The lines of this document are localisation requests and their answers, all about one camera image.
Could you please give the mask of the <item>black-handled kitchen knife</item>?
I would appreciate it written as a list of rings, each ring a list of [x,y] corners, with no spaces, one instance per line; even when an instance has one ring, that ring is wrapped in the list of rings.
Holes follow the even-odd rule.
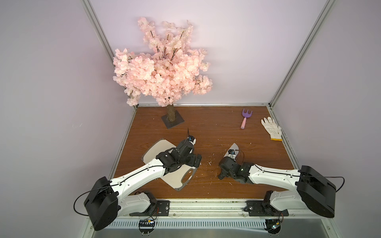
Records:
[[[233,143],[231,147],[225,153],[224,157],[229,157],[233,159],[234,161],[236,161],[236,157],[238,156],[238,154],[239,154],[239,147],[236,143]]]

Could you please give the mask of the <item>white grey-rimmed cutting board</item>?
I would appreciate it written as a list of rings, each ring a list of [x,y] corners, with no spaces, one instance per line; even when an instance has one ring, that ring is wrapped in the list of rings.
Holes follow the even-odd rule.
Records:
[[[174,144],[170,143],[165,139],[161,139],[154,143],[142,156],[142,161],[147,164],[152,159],[156,157],[157,154],[163,152],[169,148],[175,147]],[[191,167],[189,165],[182,165],[178,170],[168,173],[161,177],[161,179],[166,182],[173,189],[180,191],[182,190],[195,175],[197,171],[196,167]]]

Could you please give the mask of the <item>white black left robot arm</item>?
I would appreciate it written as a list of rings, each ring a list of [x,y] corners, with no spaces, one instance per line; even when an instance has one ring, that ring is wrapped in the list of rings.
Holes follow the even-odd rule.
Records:
[[[156,179],[182,190],[188,184],[183,180],[186,174],[195,174],[201,163],[202,156],[194,152],[195,144],[196,138],[191,135],[178,145],[161,139],[145,152],[142,167],[111,180],[98,179],[85,193],[84,201],[93,229],[100,231],[121,216],[153,216],[158,204],[153,194],[133,192]]]

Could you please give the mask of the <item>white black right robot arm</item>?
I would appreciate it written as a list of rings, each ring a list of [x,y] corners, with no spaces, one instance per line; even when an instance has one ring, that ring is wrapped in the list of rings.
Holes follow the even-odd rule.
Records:
[[[242,184],[266,184],[281,188],[269,190],[262,201],[247,204],[245,211],[254,216],[287,216],[289,210],[309,209],[325,218],[334,218],[338,188],[310,166],[282,170],[254,163],[238,164],[226,156],[220,162],[219,179],[232,178]]]

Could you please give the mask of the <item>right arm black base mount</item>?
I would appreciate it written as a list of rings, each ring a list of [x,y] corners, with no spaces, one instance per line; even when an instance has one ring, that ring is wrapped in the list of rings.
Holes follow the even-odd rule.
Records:
[[[246,206],[243,211],[248,212],[249,216],[264,216],[264,217],[275,217],[275,216],[289,216],[288,210],[277,210],[270,204],[270,197],[273,190],[266,192],[265,197],[262,201],[259,200],[248,200],[246,201]]]

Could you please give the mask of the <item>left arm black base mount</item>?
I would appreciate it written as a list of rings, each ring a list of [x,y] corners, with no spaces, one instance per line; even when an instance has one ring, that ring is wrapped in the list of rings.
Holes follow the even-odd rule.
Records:
[[[147,201],[149,205],[142,212],[129,213],[130,216],[169,216],[169,200],[157,200],[149,191],[136,192],[134,196],[139,196],[140,200]]]

